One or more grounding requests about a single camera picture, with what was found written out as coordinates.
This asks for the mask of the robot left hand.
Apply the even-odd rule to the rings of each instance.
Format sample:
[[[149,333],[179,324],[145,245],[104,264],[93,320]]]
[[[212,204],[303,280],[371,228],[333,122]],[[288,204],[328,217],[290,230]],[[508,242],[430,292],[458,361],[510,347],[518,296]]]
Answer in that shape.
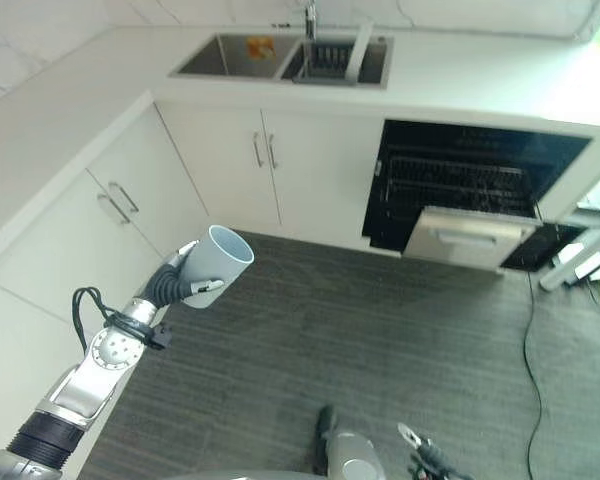
[[[167,256],[142,288],[140,297],[162,308],[224,287],[220,279],[189,281],[182,277],[183,266],[198,244],[198,240],[192,240]]]

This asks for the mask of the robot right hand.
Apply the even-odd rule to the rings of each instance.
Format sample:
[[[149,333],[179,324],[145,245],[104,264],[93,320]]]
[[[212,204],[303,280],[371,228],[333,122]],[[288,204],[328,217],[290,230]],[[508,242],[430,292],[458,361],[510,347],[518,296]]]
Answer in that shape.
[[[456,469],[430,438],[421,437],[402,422],[397,423],[397,430],[413,450],[412,465],[407,468],[412,479],[473,479]]]

